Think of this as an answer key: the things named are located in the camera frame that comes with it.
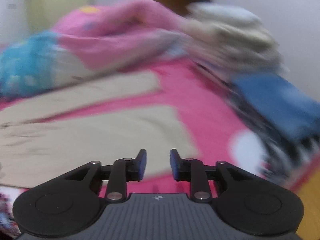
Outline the blue folded garment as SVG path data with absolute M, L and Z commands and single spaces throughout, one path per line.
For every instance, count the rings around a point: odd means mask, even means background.
M 285 139 L 298 142 L 319 135 L 319 102 L 276 74 L 250 74 L 232 88 Z

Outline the folded clothes stack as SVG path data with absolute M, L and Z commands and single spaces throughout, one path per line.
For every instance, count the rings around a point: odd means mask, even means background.
M 191 3 L 181 25 L 185 50 L 209 70 L 276 72 L 282 63 L 278 43 L 252 12 L 232 5 Z

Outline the beige trousers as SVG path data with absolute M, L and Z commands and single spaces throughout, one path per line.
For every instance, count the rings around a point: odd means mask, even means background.
M 149 105 L 81 118 L 50 117 L 96 103 L 136 99 L 160 89 L 150 71 L 113 75 L 36 96 L 1 110 L 1 183 L 33 187 L 90 161 L 111 164 L 148 152 L 146 175 L 167 172 L 168 153 L 197 149 L 168 105 Z

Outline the yellow-green wardrobe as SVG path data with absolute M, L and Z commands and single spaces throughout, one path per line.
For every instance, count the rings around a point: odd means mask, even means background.
M 34 34 L 53 27 L 69 12 L 89 5 L 93 0 L 25 0 L 29 33 Z

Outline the pink floral bed sheet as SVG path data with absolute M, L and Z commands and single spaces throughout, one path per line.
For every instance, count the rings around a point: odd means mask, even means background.
M 49 121 L 173 107 L 197 149 L 195 157 L 178 153 L 203 162 L 212 201 L 190 200 L 189 183 L 175 181 L 170 166 L 127 182 L 125 202 L 107 202 L 105 165 L 116 160 L 90 161 L 33 187 L 1 183 L 1 239 L 302 239 L 312 206 L 299 187 L 319 168 L 319 135 L 288 141 L 240 99 L 232 81 L 219 87 L 189 60 L 114 75 L 144 71 L 157 76 L 158 91 Z

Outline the blue pink floral quilt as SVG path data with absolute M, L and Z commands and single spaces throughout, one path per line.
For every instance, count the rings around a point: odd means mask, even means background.
M 34 96 L 161 54 L 180 38 L 184 22 L 153 0 L 80 7 L 50 29 L 4 46 L 1 97 Z

